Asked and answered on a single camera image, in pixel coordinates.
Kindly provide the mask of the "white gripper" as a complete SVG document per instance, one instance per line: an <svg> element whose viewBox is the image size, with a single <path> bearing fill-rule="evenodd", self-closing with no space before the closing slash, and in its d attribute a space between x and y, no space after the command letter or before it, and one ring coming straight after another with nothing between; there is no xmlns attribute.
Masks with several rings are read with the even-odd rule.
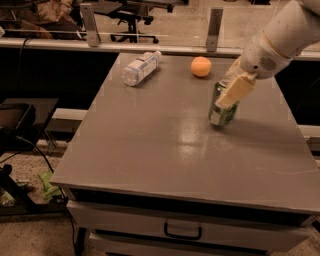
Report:
<svg viewBox="0 0 320 256"><path fill-rule="evenodd" d="M256 78L266 79L275 76L291 61L291 57L277 50L266 33L260 31L244 47L241 57L233 62L218 81L224 90L215 105L221 109L230 108L254 90Z"/></svg>

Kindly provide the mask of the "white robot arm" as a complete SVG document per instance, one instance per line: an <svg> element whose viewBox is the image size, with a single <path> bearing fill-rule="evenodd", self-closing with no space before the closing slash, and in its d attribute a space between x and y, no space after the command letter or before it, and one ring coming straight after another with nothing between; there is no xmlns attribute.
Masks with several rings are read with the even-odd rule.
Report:
<svg viewBox="0 0 320 256"><path fill-rule="evenodd" d="M303 49L320 41L320 0L290 0L244 47L223 81L226 88L215 105L228 109L246 97L257 79L287 67Z"/></svg>

